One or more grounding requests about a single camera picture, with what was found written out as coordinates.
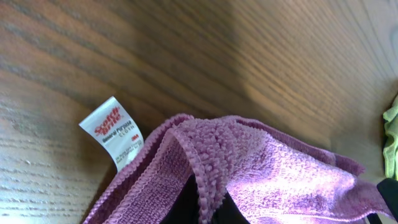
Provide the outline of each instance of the cloth label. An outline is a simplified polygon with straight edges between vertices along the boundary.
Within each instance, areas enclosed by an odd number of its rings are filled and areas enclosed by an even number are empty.
[[[79,126],[107,150],[118,172],[144,146],[144,138],[136,123],[113,96],[88,115]]]

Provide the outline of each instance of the wooden surface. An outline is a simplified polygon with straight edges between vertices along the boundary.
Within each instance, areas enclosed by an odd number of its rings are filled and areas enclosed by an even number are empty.
[[[79,223],[112,179],[78,127],[114,95],[148,135],[176,113],[256,118],[383,178],[398,1],[0,0],[0,223]]]

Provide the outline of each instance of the folded cloth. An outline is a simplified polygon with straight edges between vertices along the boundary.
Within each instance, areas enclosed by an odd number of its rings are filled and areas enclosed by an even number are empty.
[[[228,190],[250,223],[363,223],[391,213],[355,161],[309,146],[253,119],[180,114],[147,138],[95,203],[86,224],[160,223],[189,176],[198,186],[199,223]]]
[[[389,178],[395,177],[396,180],[398,180],[397,176],[398,121],[396,119],[397,115],[398,115],[398,97],[395,98],[391,108],[388,109],[383,114],[383,118],[386,121],[384,123],[384,129],[386,130],[386,135],[387,135],[387,142],[386,145],[384,145],[383,149],[386,177]]]

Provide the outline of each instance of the scotch-brite logo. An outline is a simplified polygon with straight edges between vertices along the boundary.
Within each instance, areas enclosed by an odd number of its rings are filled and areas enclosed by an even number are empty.
[[[105,120],[102,122],[102,124],[98,127],[95,128],[95,133],[97,136],[102,134],[105,136],[109,130],[122,118],[122,116],[119,113],[120,107],[115,107],[112,109],[109,115],[106,115]]]

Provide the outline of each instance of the purple microfiber cloth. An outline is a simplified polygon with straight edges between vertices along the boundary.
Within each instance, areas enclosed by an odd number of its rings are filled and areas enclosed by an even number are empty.
[[[226,191],[255,223],[364,223],[391,213],[355,161],[309,146],[253,119],[180,114],[147,138],[95,203],[85,224],[159,223],[189,176],[198,186],[199,223]]]

